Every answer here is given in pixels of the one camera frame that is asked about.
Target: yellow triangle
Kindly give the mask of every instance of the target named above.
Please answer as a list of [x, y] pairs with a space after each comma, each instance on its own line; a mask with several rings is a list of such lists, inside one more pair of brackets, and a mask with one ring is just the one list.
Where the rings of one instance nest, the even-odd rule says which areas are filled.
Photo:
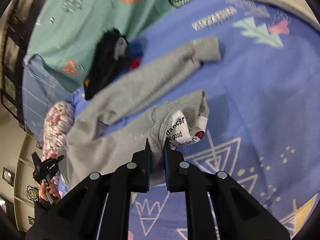
[[296, 223], [294, 226], [294, 234], [297, 234], [299, 232], [299, 230], [302, 228], [302, 226], [304, 225], [304, 223], [307, 221], [310, 212], [312, 210], [312, 208], [315, 205], [315, 202], [317, 200], [318, 194], [315, 194], [310, 200], [308, 200], [302, 207], [298, 208], [296, 210]]

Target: red cloth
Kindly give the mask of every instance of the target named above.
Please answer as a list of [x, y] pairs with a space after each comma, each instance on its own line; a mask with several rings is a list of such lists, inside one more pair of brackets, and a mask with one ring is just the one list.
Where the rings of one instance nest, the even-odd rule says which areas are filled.
[[134, 61], [129, 65], [130, 69], [135, 69], [140, 66], [141, 58], [137, 57]]

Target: teal blanket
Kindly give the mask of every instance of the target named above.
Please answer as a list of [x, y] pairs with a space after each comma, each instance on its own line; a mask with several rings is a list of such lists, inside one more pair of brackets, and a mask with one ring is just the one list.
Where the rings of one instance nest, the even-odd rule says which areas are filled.
[[47, 0], [27, 54], [39, 54], [44, 68], [66, 90], [73, 92], [83, 84], [96, 43], [106, 30], [116, 27], [128, 37], [134, 37], [167, 12], [190, 1]]

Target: gray sweater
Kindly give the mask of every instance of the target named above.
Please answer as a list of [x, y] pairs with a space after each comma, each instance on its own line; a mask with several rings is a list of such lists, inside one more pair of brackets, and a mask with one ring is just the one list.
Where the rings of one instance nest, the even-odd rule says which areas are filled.
[[100, 124], [113, 124], [143, 109], [187, 78], [201, 61], [209, 60], [220, 61], [219, 43], [214, 37], [191, 41], [100, 91], [75, 120], [67, 135], [67, 147], [59, 152], [65, 154], [59, 167], [69, 188], [91, 172], [115, 171], [129, 162], [133, 153], [144, 149], [147, 138], [153, 153], [151, 181], [153, 185], [161, 181], [162, 149], [172, 116], [182, 111], [189, 131], [194, 131], [196, 119], [209, 114], [203, 91], [155, 106], [119, 131], [97, 138]]

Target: bed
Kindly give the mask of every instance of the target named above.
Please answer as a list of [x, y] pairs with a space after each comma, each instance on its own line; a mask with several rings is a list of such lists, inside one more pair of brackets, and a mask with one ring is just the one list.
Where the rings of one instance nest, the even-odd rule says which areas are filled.
[[[60, 99], [65, 100], [83, 84], [91, 67], [96, 43], [106, 30], [115, 26], [127, 37], [133, 38], [166, 13], [191, 0], [183, 0], [183, 3], [182, 0], [71, 1], [45, 1], [35, 20], [23, 60], [21, 112], [25, 124], [41, 143], [46, 114], [44, 109], [56, 102], [56, 95], [61, 95], [61, 90], [66, 90], [66, 96]], [[34, 55], [40, 55], [43, 63], [34, 59]], [[73, 60], [75, 64], [68, 65], [69, 60]], [[39, 80], [31, 78], [26, 68], [30, 71], [39, 69], [40, 75], [45, 71], [45, 82], [55, 83], [57, 87], [48, 86], [35, 90], [34, 88], [39, 87]]]
[[[211, 23], [213, 14], [221, 20]], [[219, 38], [222, 61], [204, 64], [148, 108], [205, 90], [206, 135], [177, 150], [203, 171], [227, 171], [293, 237], [320, 197], [320, 126], [314, 122], [320, 118], [319, 33], [291, 13], [252, 0], [195, 0], [134, 41], [143, 44], [143, 65], [204, 36]], [[77, 117], [90, 103], [83, 88], [72, 103]], [[144, 110], [109, 126], [105, 135]], [[61, 177], [59, 190], [68, 192]], [[167, 192], [165, 184], [132, 194], [129, 230], [136, 239], [187, 239], [184, 195]]]

